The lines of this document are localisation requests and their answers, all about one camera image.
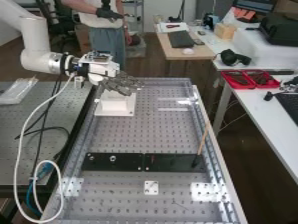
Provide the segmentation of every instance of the white cable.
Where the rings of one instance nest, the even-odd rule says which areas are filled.
[[[212,10],[214,15],[215,15],[215,12],[216,12],[216,5],[217,5],[217,0],[214,1],[214,10]]]
[[[41,211],[42,214],[45,213],[45,211],[43,211],[43,209],[42,209],[41,202],[39,202],[39,198],[38,198],[37,181],[38,181],[38,175],[39,175],[39,168],[41,168],[41,166],[42,166],[45,163],[51,163],[51,164],[54,165],[57,171],[58,171],[58,174],[59,174],[59,191],[61,191],[61,195],[63,196],[63,178],[62,178],[62,171],[61,171],[61,169],[59,169],[59,166],[58,166],[58,164],[57,164],[54,161],[51,161],[51,160],[41,161],[41,163],[39,163],[38,166],[37,166],[37,169],[35,169],[35,175],[34,175],[34,196],[35,196],[35,204],[37,204],[37,207],[38,207],[38,209],[39,209],[39,211]]]
[[[62,202],[61,202],[61,209],[59,209],[59,212],[57,213],[57,215],[53,217],[53,218],[50,218],[50,219],[47,219],[47,220],[38,220],[38,219],[33,219],[27,214],[26,214],[26,212],[25,212],[25,210],[23,210],[23,208],[22,208],[22,204],[21,204],[21,201],[19,201],[19,196],[18,196],[18,169],[19,169],[19,163],[21,163],[21,157],[22,157],[22,147],[23,147],[23,137],[25,137],[25,132],[26,132],[26,128],[27,128],[27,124],[30,123],[30,120],[31,120],[31,118],[34,117],[34,115],[35,115],[35,113],[39,111],[39,109],[50,102],[50,101],[53,101],[62,93],[63,93],[63,91],[66,90],[66,88],[67,88],[67,86],[68,86],[68,84],[70,84],[70,82],[71,82],[71,80],[72,80],[72,78],[75,77],[75,75],[72,74],[71,76],[70,76],[70,79],[68,79],[68,81],[67,81],[67,83],[66,83],[66,85],[65,85],[65,87],[62,88],[62,90],[49,99],[49,100],[46,100],[45,101],[45,103],[42,103],[38,107],[37,107],[37,109],[34,110],[34,112],[31,113],[31,115],[30,115],[30,117],[27,118],[27,120],[26,120],[26,123],[25,123],[25,125],[23,125],[23,128],[22,128],[22,134],[21,134],[21,142],[19,142],[19,152],[18,152],[18,157],[17,157],[17,165],[15,165],[15,173],[14,173],[14,196],[15,196],[15,201],[17,201],[17,205],[18,205],[18,208],[19,208],[19,211],[21,211],[21,213],[22,213],[22,215],[25,216],[25,218],[29,220],[29,221],[31,221],[31,222],[34,222],[34,223],[47,223],[47,222],[51,222],[51,221],[54,221],[58,217],[59,217],[59,215],[61,215],[61,213],[62,213],[62,211],[63,211],[63,206],[65,206],[65,197],[63,197],[63,185],[62,185],[62,172],[61,172],[61,169],[59,169],[59,167],[58,167],[58,165],[54,163],[54,162],[51,162],[51,164],[55,166],[55,168],[57,168],[57,170],[58,170],[58,174],[59,174],[59,188],[61,188],[61,197],[62,197]],[[39,166],[45,163],[45,162],[50,162],[49,160],[46,160],[46,161],[42,161],[41,163],[39,163],[39,165],[38,165],[38,167],[37,167],[37,169],[35,169],[35,184],[37,184],[37,173],[38,173],[38,170],[39,170]]]
[[[239,121],[245,115],[248,115],[247,113],[244,113],[239,118],[236,118],[229,124],[227,124],[227,126],[220,130],[220,132],[231,125],[233,124],[236,121]]]

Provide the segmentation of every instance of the red container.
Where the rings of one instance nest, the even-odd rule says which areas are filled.
[[[280,82],[272,77],[272,75],[263,70],[245,70],[245,75],[253,81],[255,85],[260,89],[279,88]]]
[[[235,89],[255,89],[256,83],[243,71],[223,71],[221,75]]]

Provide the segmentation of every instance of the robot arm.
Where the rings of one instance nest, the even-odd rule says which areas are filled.
[[[51,74],[84,76],[94,85],[103,83],[111,91],[131,95],[142,83],[120,71],[112,56],[90,52],[82,58],[51,52],[47,20],[30,13],[14,0],[0,0],[0,19],[22,32],[25,47],[22,65],[27,70]]]

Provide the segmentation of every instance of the person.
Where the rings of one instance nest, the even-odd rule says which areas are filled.
[[[132,43],[122,0],[62,0],[79,12],[82,23],[90,26],[92,50],[110,52],[114,61],[126,67],[126,42]]]

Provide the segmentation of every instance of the cable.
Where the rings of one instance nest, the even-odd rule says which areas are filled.
[[[26,204],[27,207],[31,209],[31,211],[38,215],[42,216],[41,211],[38,211],[33,206],[31,206],[31,192],[33,192],[33,187],[34,187],[34,182],[30,185],[29,191],[27,191],[27,195],[26,195]]]
[[[21,204],[21,200],[19,200],[19,196],[18,196],[18,170],[19,170],[19,164],[21,164],[21,157],[22,157],[22,148],[23,148],[23,138],[25,138],[25,132],[26,132],[26,128],[27,128],[27,125],[29,125],[29,122],[30,122],[30,120],[31,120],[31,118],[34,117],[34,115],[35,115],[35,113],[41,110],[41,108],[49,103],[49,102],[51,102],[62,93],[63,93],[63,91],[66,90],[66,88],[67,88],[67,86],[68,86],[68,84],[70,84],[70,82],[71,82],[71,80],[72,80],[72,78],[75,77],[75,75],[72,74],[71,75],[71,77],[70,77],[70,79],[68,79],[68,81],[67,81],[67,83],[66,83],[66,85],[65,85],[65,87],[63,87],[63,89],[49,99],[49,100],[46,100],[38,107],[37,107],[37,109],[34,110],[34,112],[31,113],[31,115],[30,115],[30,117],[27,118],[27,120],[26,120],[26,123],[25,123],[25,125],[23,125],[23,128],[22,128],[22,135],[21,135],[21,142],[19,142],[19,152],[18,152],[18,157],[17,157],[17,165],[15,165],[15,173],[14,173],[14,196],[15,196],[15,201],[17,201],[17,205],[18,205],[18,208],[19,208],[19,211],[21,211],[21,213],[22,213],[22,215],[25,216],[25,218],[29,220],[29,221],[31,221],[31,222],[34,222],[34,223],[47,223],[47,222],[51,222],[51,221],[54,221],[58,217],[59,217],[59,215],[61,215],[61,213],[62,213],[62,211],[63,211],[63,207],[65,207],[65,196],[63,196],[63,181],[62,181],[62,172],[61,172],[61,169],[59,169],[59,166],[57,165],[57,163],[55,162],[53,162],[53,161],[50,161],[50,160],[45,160],[45,161],[42,161],[39,164],[38,164],[38,166],[37,166],[37,169],[35,169],[35,175],[34,175],[34,194],[35,194],[35,189],[37,189],[37,174],[38,174],[38,170],[39,170],[39,167],[41,167],[41,165],[43,164],[43,163],[46,163],[46,162],[49,162],[49,163],[51,163],[53,165],[54,165],[54,167],[55,167],[55,169],[57,169],[57,171],[58,171],[58,176],[59,176],[59,188],[61,188],[61,197],[62,197],[62,199],[61,199],[61,209],[59,209],[59,212],[57,213],[57,215],[53,217],[53,218],[50,218],[50,219],[47,219],[47,220],[37,220],[37,219],[34,219],[34,218],[31,218],[27,214],[26,214],[26,212],[25,212],[25,210],[23,210],[23,208],[22,208],[22,204]]]
[[[245,115],[248,115],[247,113],[243,114],[239,118],[236,118],[229,124],[227,124],[227,126],[220,130],[220,132],[231,125],[233,124],[236,121],[239,121]]]
[[[62,85],[62,75],[59,76],[59,78],[58,78],[58,80],[55,82],[55,87],[54,87],[51,96],[54,96],[54,94],[55,94],[58,84],[59,84],[59,89],[61,89],[61,85]],[[50,102],[50,108],[54,105],[54,102],[55,102],[55,100]],[[38,117],[38,119],[34,121],[34,123],[26,129],[26,132],[29,132],[34,128],[34,126],[38,124],[38,122],[41,121],[41,119],[45,117],[46,113],[47,113],[47,110],[43,112],[43,114]]]
[[[39,130],[27,132],[27,133],[25,134],[25,137],[26,137],[27,135],[31,135],[31,134],[37,133],[37,132],[41,132],[42,130],[49,131],[49,130],[59,130],[59,129],[61,129],[61,130],[65,130],[65,132],[67,133],[67,136],[70,137],[71,133],[70,133],[68,129],[65,128],[65,127],[59,127],[59,126],[54,126],[54,127],[49,127],[49,128],[45,128],[45,129],[39,129]]]
[[[63,76],[61,74],[61,76],[59,76],[59,78],[57,80],[57,83],[55,83],[55,88],[54,88],[54,91],[53,91],[51,96],[54,96],[54,94],[57,94],[58,91],[61,90],[61,87],[62,87],[62,77]],[[43,136],[45,136],[45,127],[46,127],[46,122],[47,122],[47,118],[49,118],[49,114],[50,114],[50,109],[51,109],[51,107],[54,105],[55,99],[50,102],[49,107],[46,109],[45,120],[43,120],[42,130],[41,130],[41,138],[39,138],[39,144],[38,144],[38,151],[37,151],[37,156],[35,156],[35,162],[34,162],[34,167],[33,167],[33,171],[31,171],[31,176],[34,175],[34,171],[35,171],[37,164],[38,164],[39,157],[41,157],[41,150],[42,150]]]

